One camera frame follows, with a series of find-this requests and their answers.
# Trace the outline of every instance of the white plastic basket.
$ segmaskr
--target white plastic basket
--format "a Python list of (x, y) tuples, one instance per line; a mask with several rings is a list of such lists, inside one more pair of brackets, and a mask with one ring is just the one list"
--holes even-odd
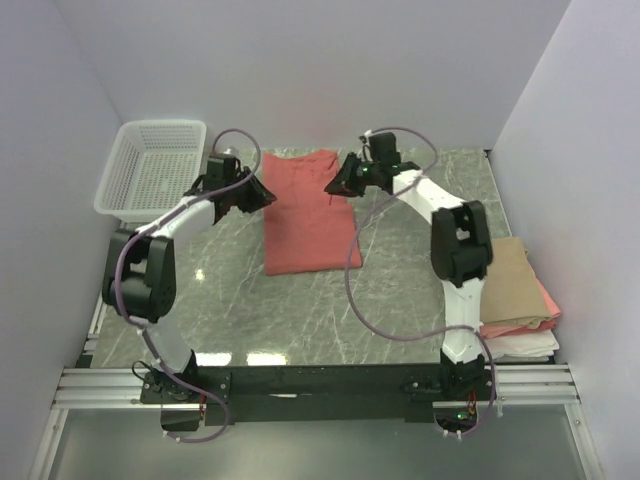
[(193, 120), (141, 120), (120, 127), (93, 201), (98, 213), (152, 222), (198, 176), (207, 127)]

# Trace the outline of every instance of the cable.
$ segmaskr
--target cable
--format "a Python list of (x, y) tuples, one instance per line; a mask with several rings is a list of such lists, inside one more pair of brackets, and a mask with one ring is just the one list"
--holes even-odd
[(151, 371), (151, 365), (149, 365), (148, 363), (143, 362), (142, 360), (136, 360), (135, 362), (133, 362), (131, 364), (131, 373), (133, 373), (133, 376), (136, 377), (138, 380), (142, 380), (142, 383), (146, 382), (146, 380), (144, 379), (143, 376), (138, 375), (138, 372), (136, 372), (136, 364), (140, 364), (142, 365), (144, 368), (146, 368), (149, 372)]
[(245, 137), (247, 137), (249, 140), (251, 140), (251, 143), (253, 143), (253, 146), (256, 149), (256, 155), (257, 155), (257, 159), (256, 159), (256, 164), (253, 167), (253, 169), (251, 170), (251, 172), (249, 173), (249, 175), (247, 175), (246, 177), (244, 177), (242, 180), (232, 184), (232, 185), (228, 185), (226, 187), (223, 188), (219, 188), (218, 190), (214, 190), (213, 192), (207, 192), (204, 193), (202, 195), (199, 195), (197, 197), (192, 198), (191, 200), (189, 200), (188, 202), (185, 203), (181, 203), (180, 205), (176, 206), (175, 208), (173, 208), (168, 214), (166, 214), (165, 216), (161, 217), (160, 220), (153, 222), (148, 228), (146, 228), (145, 230), (142, 230), (140, 232), (138, 232), (136, 235), (134, 235), (133, 237), (131, 237), (131, 239), (125, 244), (124, 248), (122, 249), (122, 251), (120, 252), (120, 256), (118, 257), (118, 262), (116, 263), (116, 271), (114, 274), (114, 293), (115, 293), (115, 297), (116, 297), (116, 305), (118, 307), (118, 312), (120, 313), (120, 315), (122, 316), (122, 318), (124, 318), (124, 320), (129, 323), (130, 325), (133, 325), (134, 327), (140, 329), (142, 331), (142, 339), (144, 340), (145, 344), (147, 345), (147, 348), (149, 349), (149, 351), (151, 352), (151, 354), (153, 355), (153, 358), (158, 362), (158, 366), (162, 369), (162, 371), (167, 375), (167, 377), (169, 377), (174, 383), (180, 385), (183, 388), (186, 388), (188, 390), (191, 390), (192, 392), (196, 392), (199, 393), (201, 395), (206, 396), (207, 398), (209, 398), (210, 400), (214, 401), (215, 403), (219, 404), (222, 409), (224, 410), (224, 422), (222, 424), (222, 426), (214, 433), (212, 433), (211, 435), (208, 435), (206, 437), (202, 437), (202, 438), (183, 438), (180, 437), (178, 435), (176, 435), (175, 433), (168, 433), (167, 435), (171, 438), (173, 438), (174, 440), (178, 441), (178, 442), (183, 442), (183, 443), (203, 443), (203, 442), (208, 442), (209, 440), (213, 440), (215, 438), (218, 438), (220, 435), (222, 435), (222, 433), (226, 430), (226, 428), (229, 426), (229, 423), (231, 422), (231, 412), (229, 411), (229, 407), (222, 401), (222, 399), (220, 399), (220, 397), (218, 397), (217, 395), (211, 393), (211, 392), (207, 392), (199, 387), (196, 387), (195, 385), (191, 385), (190, 383), (185, 382), (184, 380), (178, 378), (175, 374), (175, 372), (169, 367), (169, 365), (167, 365), (164, 360), (161, 358), (160, 353), (158, 352), (158, 350), (156, 349), (155, 345), (153, 344), (153, 340), (151, 339), (151, 337), (149, 336), (149, 333), (147, 332), (147, 326), (148, 326), (148, 322), (139, 322), (137, 320), (132, 319), (129, 316), (129, 313), (126, 310), (125, 304), (124, 304), (124, 298), (122, 296), (122, 272), (124, 270), (124, 264), (125, 264), (125, 259), (127, 257), (127, 254), (129, 253), (129, 251), (131, 250), (131, 248), (142, 238), (151, 235), (153, 232), (159, 230), (160, 228), (162, 228), (163, 226), (165, 226), (167, 223), (169, 223), (171, 220), (173, 220), (174, 218), (176, 218), (178, 215), (180, 215), (182, 212), (184, 212), (185, 210), (187, 210), (190, 206), (204, 201), (204, 200), (209, 200), (217, 195), (221, 195), (223, 193), (226, 193), (230, 190), (233, 190), (235, 188), (240, 187), (241, 185), (244, 185), (245, 183), (247, 183), (249, 180), (251, 180), (251, 178), (255, 175), (255, 173), (258, 171), (258, 168), (260, 167), (260, 162), (262, 161), (262, 150), (260, 150), (260, 145), (258, 145), (258, 142), (256, 141), (255, 138), (253, 138), (253, 136), (251, 134), (249, 134), (248, 132), (239, 129), (239, 128), (229, 128), (227, 130), (223, 130), (222, 132), (220, 132), (215, 140), (213, 141), (213, 147), (211, 148), (212, 151), (215, 151), (216, 145), (218, 144), (218, 141), (220, 140), (220, 138), (222, 138), (224, 135), (228, 134), (228, 133), (240, 133), (241, 135), (244, 135)]
[(452, 330), (467, 330), (469, 332), (472, 332), (476, 337), (478, 337), (478, 340), (480, 341), (480, 344), (482, 345), (482, 349), (484, 350), (484, 352), (487, 355), (487, 360), (488, 360), (488, 363), (489, 363), (489, 367), (491, 369), (491, 393), (489, 394), (489, 405), (488, 405), (488, 408), (487, 408), (487, 412), (485, 412), (480, 418), (478, 418), (478, 422), (476, 423), (476, 425), (473, 428), (470, 428), (466, 432), (462, 433), (462, 436), (465, 436), (465, 435), (468, 435), (468, 434), (476, 431), (476, 429), (478, 427), (480, 427), (484, 423), (486, 416), (488, 415), (488, 413), (491, 411), (491, 408), (493, 407), (493, 403), (494, 403), (494, 400), (495, 400), (495, 397), (496, 397), (496, 366), (495, 366), (495, 362), (493, 360), (493, 356), (491, 355), (491, 352), (489, 351), (489, 346), (487, 345), (487, 342), (485, 341), (485, 339), (482, 338), (482, 335), (480, 335), (480, 333), (477, 332), (473, 327), (470, 327), (468, 325), (451, 325), (451, 326), (448, 326), (448, 327), (438, 328), (438, 329), (432, 330), (430, 332), (421, 333), (421, 334), (412, 335), (412, 336), (394, 335), (394, 334), (386, 333), (383, 330), (381, 330), (378, 327), (376, 327), (375, 325), (373, 325), (371, 322), (369, 322), (364, 317), (364, 315), (362, 314), (362, 312), (360, 311), (360, 309), (356, 305), (355, 299), (353, 298), (353, 291), (351, 290), (351, 278), (349, 276), (349, 273), (350, 273), (350, 270), (351, 270), (351, 265), (350, 265), (351, 264), (351, 255), (353, 254), (353, 250), (355, 249), (355, 247), (356, 247), (356, 245), (358, 243), (358, 237), (360, 236), (360, 233), (362, 232), (364, 227), (367, 225), (367, 222), (369, 221), (369, 219), (373, 216), (373, 214), (375, 214), (376, 212), (380, 211), (382, 209), (382, 207), (384, 207), (386, 204), (388, 204), (392, 200), (398, 198), (403, 193), (406, 193), (409, 190), (411, 190), (412, 188), (414, 188), (415, 186), (417, 186), (418, 183), (420, 183), (420, 180), (422, 180), (422, 178), (427, 175), (429, 170), (431, 170), (434, 167), (434, 165), (436, 165), (436, 163), (438, 163), (438, 159), (439, 159), (438, 158), (438, 150), (436, 149), (435, 145), (427, 137), (422, 135), (420, 132), (417, 132), (416, 130), (413, 130), (411, 128), (405, 128), (405, 127), (384, 127), (384, 128), (378, 128), (376, 130), (372, 130), (371, 133), (374, 134), (374, 133), (380, 133), (380, 132), (386, 132), (386, 131), (394, 131), (394, 130), (395, 131), (400, 131), (400, 132), (411, 133), (411, 134), (415, 135), (416, 137), (420, 138), (427, 145), (429, 145), (431, 150), (433, 150), (433, 153), (435, 154), (435, 157), (434, 157), (433, 161), (429, 165), (427, 165), (425, 168), (422, 169), (421, 175), (416, 176), (416, 179), (409, 186), (407, 186), (405, 188), (402, 188), (397, 192), (394, 192), (389, 197), (385, 198), (381, 202), (379, 202), (376, 205), (374, 205), (373, 207), (371, 207), (371, 209), (367, 212), (367, 214), (364, 216), (364, 218), (360, 221), (360, 223), (358, 224), (358, 226), (356, 228), (356, 233), (354, 234), (353, 238), (351, 239), (351, 243), (349, 244), (349, 249), (347, 251), (347, 259), (346, 259), (345, 267), (344, 267), (344, 285), (345, 285), (345, 290), (347, 291), (347, 298), (349, 299), (349, 305), (351, 306), (351, 309), (353, 310), (353, 313), (356, 315), (356, 317), (358, 317), (358, 320), (360, 320), (364, 324), (364, 326), (367, 327), (369, 330), (371, 330), (375, 334), (380, 335), (381, 337), (386, 338), (388, 340), (398, 340), (398, 341), (401, 341), (401, 342), (415, 342), (415, 341), (418, 341), (418, 340), (424, 340), (425, 338), (434, 337), (436, 335), (440, 335), (442, 333), (449, 332), (449, 331), (452, 331)]

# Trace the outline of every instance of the white cloth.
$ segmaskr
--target white cloth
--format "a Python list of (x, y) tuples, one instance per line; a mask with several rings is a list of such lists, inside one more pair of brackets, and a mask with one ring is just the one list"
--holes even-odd
[(545, 357), (553, 355), (553, 351), (560, 348), (551, 330), (491, 338), (487, 340), (487, 345), (494, 358), (500, 358), (503, 355)]

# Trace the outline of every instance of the gray marble table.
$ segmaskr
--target gray marble table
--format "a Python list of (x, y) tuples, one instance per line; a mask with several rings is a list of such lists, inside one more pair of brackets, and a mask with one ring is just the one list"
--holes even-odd
[[(313, 149), (279, 149), (281, 157)], [(346, 151), (341, 151), (344, 158)], [(405, 150), (425, 165), (429, 153)], [(243, 161), (251, 154), (241, 152)], [(493, 237), (509, 235), (485, 153), (443, 151), (431, 178), (452, 194), (481, 200)], [(353, 200), (356, 218), (386, 195)], [(331, 365), (433, 362), (442, 338), (401, 343), (373, 335), (353, 315), (343, 272), (267, 277), (260, 213), (232, 211), (177, 252), (178, 295), (170, 315), (201, 365)], [(444, 325), (442, 286), (429, 260), (430, 227), (402, 202), (375, 215), (360, 237), (364, 266), (352, 273), (357, 303), (378, 327), (411, 335)], [(133, 328), (105, 314), (92, 367), (129, 367), (148, 358)]]

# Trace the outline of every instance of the folded shirt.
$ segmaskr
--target folded shirt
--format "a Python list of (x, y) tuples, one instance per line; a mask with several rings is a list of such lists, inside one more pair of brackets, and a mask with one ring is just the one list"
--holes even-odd
[(552, 315), (518, 237), (492, 241), (493, 262), (482, 292), (480, 321), (484, 325), (537, 328)]
[[(344, 268), (356, 232), (346, 198), (324, 191), (338, 173), (338, 154), (319, 150), (297, 158), (264, 154), (264, 185), (278, 200), (264, 209), (265, 273)], [(362, 266), (358, 245), (350, 266)]]
[(549, 295), (549, 292), (547, 292), (542, 283), (540, 283), (540, 280), (536, 279), (536, 282), (538, 284), (538, 288), (540, 289), (540, 293), (542, 293), (547, 309), (551, 314), (551, 318), (549, 320), (540, 322), (540, 325), (537, 328), (530, 328), (529, 326), (521, 327), (518, 325), (485, 325), (480, 327), (480, 333), (484, 338), (495, 338), (502, 335), (522, 335), (526, 333), (542, 332), (556, 327), (556, 319), (562, 314), (562, 312), (560, 311), (560, 308), (558, 307), (556, 302), (554, 302), (551, 298), (551, 295)]
[(495, 358), (504, 355), (511, 357), (545, 357), (553, 355), (560, 348), (551, 330), (529, 335), (505, 335), (487, 340), (491, 354)]

